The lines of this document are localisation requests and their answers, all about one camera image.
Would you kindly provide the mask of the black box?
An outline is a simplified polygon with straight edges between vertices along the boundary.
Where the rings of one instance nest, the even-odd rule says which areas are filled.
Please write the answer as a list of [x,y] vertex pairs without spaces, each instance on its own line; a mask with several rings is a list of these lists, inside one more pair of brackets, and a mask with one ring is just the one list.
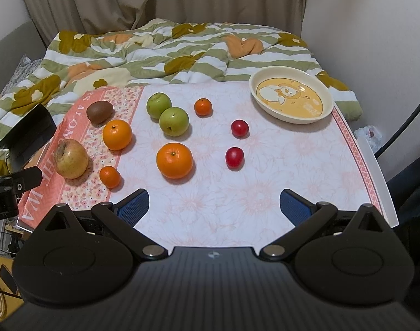
[[0,140],[0,150],[8,151],[10,171],[24,168],[34,154],[45,146],[57,126],[50,112],[37,104]]

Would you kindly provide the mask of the large blemished apple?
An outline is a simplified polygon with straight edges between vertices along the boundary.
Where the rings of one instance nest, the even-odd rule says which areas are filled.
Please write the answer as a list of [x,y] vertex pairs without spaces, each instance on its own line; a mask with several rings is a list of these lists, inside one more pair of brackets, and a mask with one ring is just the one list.
[[68,179],[79,178],[87,170],[89,163],[86,149],[73,139],[59,142],[53,158],[56,172]]

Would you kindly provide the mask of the patterned grey pillow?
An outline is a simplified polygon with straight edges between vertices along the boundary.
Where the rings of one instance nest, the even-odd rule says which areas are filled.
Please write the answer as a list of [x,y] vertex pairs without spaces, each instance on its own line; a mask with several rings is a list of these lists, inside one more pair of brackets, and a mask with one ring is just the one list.
[[26,79],[32,74],[41,64],[42,58],[31,60],[26,54],[22,56],[9,82],[4,86],[1,95],[9,93],[19,82]]

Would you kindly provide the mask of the large orange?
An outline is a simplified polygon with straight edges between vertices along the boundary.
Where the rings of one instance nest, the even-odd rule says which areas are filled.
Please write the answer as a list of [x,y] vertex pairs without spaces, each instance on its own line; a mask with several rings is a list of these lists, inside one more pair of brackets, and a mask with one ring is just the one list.
[[156,165],[166,178],[179,179],[186,177],[193,168],[193,156],[186,145],[167,143],[156,155]]

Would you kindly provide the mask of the white plastic bag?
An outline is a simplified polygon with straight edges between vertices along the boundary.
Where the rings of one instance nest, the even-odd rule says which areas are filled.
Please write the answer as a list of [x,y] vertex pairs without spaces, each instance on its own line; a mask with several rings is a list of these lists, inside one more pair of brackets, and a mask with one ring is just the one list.
[[356,139],[363,138],[367,141],[373,153],[382,147],[382,135],[374,126],[363,126],[354,131]]

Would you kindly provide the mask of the medium orange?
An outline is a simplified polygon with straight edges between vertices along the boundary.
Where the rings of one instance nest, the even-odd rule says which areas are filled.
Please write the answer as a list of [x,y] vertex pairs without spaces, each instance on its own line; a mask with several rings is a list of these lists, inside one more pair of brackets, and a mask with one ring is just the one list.
[[125,120],[111,120],[102,130],[102,140],[112,151],[126,148],[132,139],[131,126]]

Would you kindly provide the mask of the striped floral duvet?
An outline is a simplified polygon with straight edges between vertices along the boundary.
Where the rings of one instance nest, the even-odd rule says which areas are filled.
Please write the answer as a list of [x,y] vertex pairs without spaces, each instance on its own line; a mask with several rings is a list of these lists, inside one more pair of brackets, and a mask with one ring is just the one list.
[[[347,120],[362,116],[355,93],[331,77],[295,34],[262,25],[155,19],[128,31],[57,33],[40,63],[0,94],[0,141],[36,105],[60,123],[77,99],[99,87],[247,81],[266,66],[317,77]],[[9,172],[8,151],[0,150],[0,176]]]

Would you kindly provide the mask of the green apple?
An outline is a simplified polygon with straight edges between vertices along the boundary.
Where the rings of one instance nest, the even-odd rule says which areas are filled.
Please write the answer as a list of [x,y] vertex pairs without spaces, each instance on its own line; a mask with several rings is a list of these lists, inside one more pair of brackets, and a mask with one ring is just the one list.
[[171,107],[161,114],[158,122],[165,135],[179,137],[188,130],[189,117],[182,108]]
[[172,107],[170,97],[162,92],[157,92],[147,100],[147,113],[152,119],[158,120],[162,113]]

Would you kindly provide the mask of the red plum front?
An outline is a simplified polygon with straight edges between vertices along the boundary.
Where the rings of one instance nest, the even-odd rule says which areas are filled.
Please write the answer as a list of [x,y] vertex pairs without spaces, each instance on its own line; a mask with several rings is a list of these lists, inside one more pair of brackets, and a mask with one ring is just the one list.
[[237,170],[244,162],[244,152],[237,146],[230,147],[225,155],[227,167]]

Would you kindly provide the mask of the red plum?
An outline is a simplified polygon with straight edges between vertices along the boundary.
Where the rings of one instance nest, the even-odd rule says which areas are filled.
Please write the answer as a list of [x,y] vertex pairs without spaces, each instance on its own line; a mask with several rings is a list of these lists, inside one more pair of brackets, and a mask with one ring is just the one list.
[[249,133],[249,125],[244,120],[234,120],[231,124],[231,131],[236,138],[244,138]]
[[237,170],[244,162],[244,152],[237,146],[230,147],[225,155],[227,167]]

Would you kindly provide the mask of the small mandarin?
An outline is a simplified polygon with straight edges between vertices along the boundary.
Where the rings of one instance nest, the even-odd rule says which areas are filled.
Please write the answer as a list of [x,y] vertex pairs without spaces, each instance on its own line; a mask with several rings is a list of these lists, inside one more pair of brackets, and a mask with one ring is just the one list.
[[201,98],[194,103],[194,111],[199,117],[208,117],[212,112],[212,104],[209,99]]
[[99,171],[100,181],[108,189],[116,188],[121,182],[121,175],[116,168],[112,166],[105,166]]

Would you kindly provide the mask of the white folding table edge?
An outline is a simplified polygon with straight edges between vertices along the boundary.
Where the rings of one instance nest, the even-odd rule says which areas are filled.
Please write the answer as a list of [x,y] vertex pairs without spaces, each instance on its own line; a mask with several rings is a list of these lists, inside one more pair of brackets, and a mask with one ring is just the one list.
[[369,173],[371,174],[372,182],[375,186],[375,190],[380,203],[380,211],[386,219],[386,222],[392,227],[399,225],[398,216],[395,211],[394,204],[392,202],[391,194],[387,187],[387,183],[383,176],[382,170],[375,158],[375,154],[371,150],[368,142],[364,138],[357,139],[357,145],[362,153],[362,157],[365,160],[366,166]]

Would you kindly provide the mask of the cream bowl with duck print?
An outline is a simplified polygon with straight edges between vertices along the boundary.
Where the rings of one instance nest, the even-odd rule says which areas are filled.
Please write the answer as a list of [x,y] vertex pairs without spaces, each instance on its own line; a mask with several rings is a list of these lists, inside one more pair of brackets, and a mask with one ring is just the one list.
[[249,79],[250,93],[278,120],[306,125],[328,117],[334,108],[328,88],[315,76],[287,66],[267,66]]

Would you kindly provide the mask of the green apple front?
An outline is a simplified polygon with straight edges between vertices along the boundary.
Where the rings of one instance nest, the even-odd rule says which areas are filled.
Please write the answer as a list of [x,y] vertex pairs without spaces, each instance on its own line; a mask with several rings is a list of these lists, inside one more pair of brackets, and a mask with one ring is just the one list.
[[171,107],[161,114],[158,122],[165,135],[179,137],[188,130],[189,117],[182,108]]

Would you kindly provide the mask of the brown kiwi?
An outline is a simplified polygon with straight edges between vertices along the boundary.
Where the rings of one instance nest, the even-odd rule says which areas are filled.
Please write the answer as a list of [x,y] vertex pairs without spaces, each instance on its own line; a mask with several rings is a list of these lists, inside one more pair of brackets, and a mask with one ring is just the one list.
[[94,102],[86,110],[87,119],[93,125],[100,125],[107,120],[114,112],[114,107],[108,101]]

